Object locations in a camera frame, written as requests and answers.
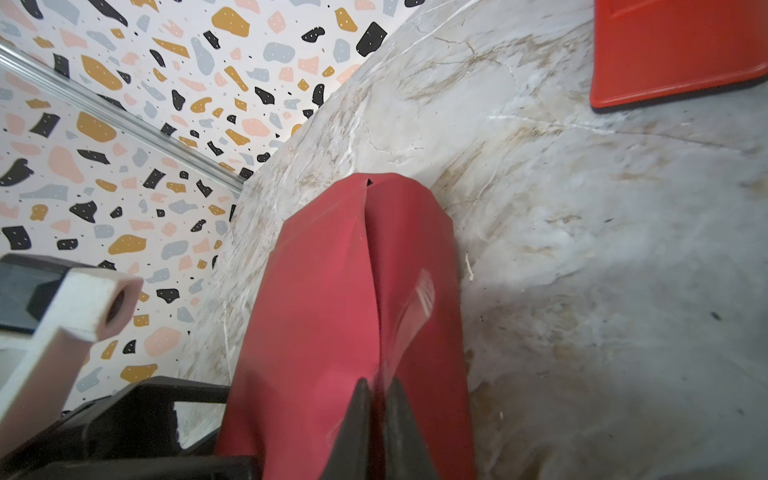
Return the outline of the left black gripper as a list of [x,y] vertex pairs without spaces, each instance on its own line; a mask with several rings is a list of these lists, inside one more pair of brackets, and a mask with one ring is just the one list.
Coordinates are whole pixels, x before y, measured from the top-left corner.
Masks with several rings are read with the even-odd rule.
[[253,456],[218,457],[212,431],[179,443],[179,402],[223,404],[229,387],[153,377],[63,413],[1,459],[4,479],[258,479]]

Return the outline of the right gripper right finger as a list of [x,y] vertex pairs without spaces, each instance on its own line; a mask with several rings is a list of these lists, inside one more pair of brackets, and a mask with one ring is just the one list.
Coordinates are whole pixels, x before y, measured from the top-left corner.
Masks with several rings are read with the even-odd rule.
[[386,479],[439,479],[405,388],[398,379],[393,379],[386,391],[383,438]]

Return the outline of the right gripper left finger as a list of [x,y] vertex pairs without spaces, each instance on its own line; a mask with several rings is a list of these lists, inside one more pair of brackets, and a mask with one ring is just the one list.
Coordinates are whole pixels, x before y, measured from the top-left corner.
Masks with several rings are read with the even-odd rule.
[[353,390],[336,441],[320,480],[368,478],[372,392],[365,378]]

